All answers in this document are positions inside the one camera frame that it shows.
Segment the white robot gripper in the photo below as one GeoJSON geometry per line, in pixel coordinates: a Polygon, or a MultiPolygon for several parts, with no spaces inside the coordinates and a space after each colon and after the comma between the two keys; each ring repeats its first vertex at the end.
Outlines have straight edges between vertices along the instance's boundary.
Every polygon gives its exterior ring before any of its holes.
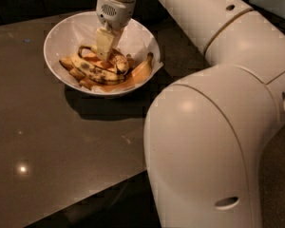
{"type": "Polygon", "coordinates": [[[132,17],[136,0],[97,0],[96,13],[103,25],[96,29],[97,56],[107,61],[132,17]]]}

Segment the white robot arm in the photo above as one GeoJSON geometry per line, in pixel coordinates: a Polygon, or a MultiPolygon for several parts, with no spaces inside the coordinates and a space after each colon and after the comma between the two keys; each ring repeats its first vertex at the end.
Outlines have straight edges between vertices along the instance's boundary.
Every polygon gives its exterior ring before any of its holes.
{"type": "Polygon", "coordinates": [[[285,124],[285,35],[242,0],[159,1],[209,64],[145,118],[161,227],[262,228],[258,169],[285,124]]]}

